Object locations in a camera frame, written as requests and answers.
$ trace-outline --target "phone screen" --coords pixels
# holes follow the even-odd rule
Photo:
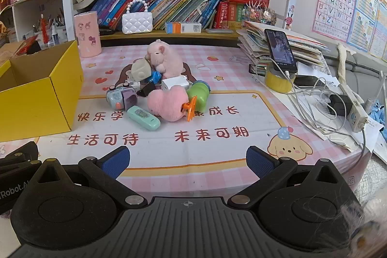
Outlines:
[[[266,29],[265,32],[268,37],[273,59],[277,63],[295,65],[293,53],[290,49],[286,34],[282,31],[270,29]]]

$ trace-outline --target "pink plush toy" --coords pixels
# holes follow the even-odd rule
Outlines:
[[[145,59],[150,60],[163,79],[177,77],[183,71],[183,61],[179,54],[160,39],[149,44]]]
[[[182,86],[176,85],[169,91],[153,90],[148,95],[147,102],[150,113],[175,122],[186,113],[186,110],[181,110],[181,106],[188,103],[188,95]]]

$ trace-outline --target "yellow box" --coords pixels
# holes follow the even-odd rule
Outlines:
[[[0,142],[71,130],[83,82],[76,41],[0,66]]]

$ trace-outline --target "pearl handle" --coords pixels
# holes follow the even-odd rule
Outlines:
[[[130,7],[131,7],[133,4],[137,3],[137,2],[141,2],[142,4],[144,4],[144,6],[145,6],[144,12],[146,12],[146,13],[148,12],[148,4],[145,2],[145,0],[133,0],[133,1],[131,1],[131,2],[128,4],[128,7],[127,7],[127,9],[126,9],[126,13],[129,13]]]

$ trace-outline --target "power strip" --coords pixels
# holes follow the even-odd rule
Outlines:
[[[350,123],[352,130],[355,133],[358,133],[367,123],[368,115],[347,84],[341,84],[339,85],[339,88],[341,88],[344,94],[347,95],[352,102],[352,109],[347,115],[347,121]]]

